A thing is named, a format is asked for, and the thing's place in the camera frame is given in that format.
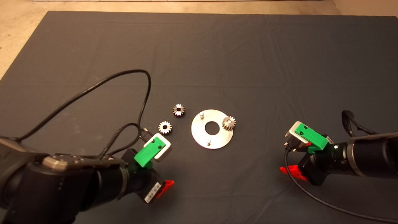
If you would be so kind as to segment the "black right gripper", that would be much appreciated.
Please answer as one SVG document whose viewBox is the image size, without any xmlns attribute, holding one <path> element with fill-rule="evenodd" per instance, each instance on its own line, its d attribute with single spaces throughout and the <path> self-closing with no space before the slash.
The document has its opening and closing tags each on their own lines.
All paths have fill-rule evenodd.
<svg viewBox="0 0 398 224">
<path fill-rule="evenodd" d="M 341 164 L 341 157 L 338 156 L 339 149 L 335 149 L 334 142 L 326 134 L 322 135 L 327 139 L 324 150 L 316 151 L 313 154 L 306 153 L 300 160 L 298 166 L 288 166 L 291 175 L 299 180 L 309 181 L 314 186 L 321 186 L 328 175 L 344 175 L 344 165 Z M 308 148 L 311 142 L 301 143 L 300 148 Z M 288 174 L 286 167 L 280 167 L 280 172 Z"/>
</svg>

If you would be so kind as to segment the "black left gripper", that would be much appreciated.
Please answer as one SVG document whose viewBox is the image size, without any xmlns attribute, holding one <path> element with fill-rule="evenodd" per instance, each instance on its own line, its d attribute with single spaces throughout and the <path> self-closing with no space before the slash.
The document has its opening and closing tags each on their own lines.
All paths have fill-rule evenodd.
<svg viewBox="0 0 398 224">
<path fill-rule="evenodd" d="M 174 180 L 164 180 L 153 168 L 143 168 L 135 161 L 135 149 L 127 149 L 123 155 L 127 163 L 127 185 L 123 196 L 135 193 L 145 204 L 160 198 L 174 184 Z"/>
</svg>

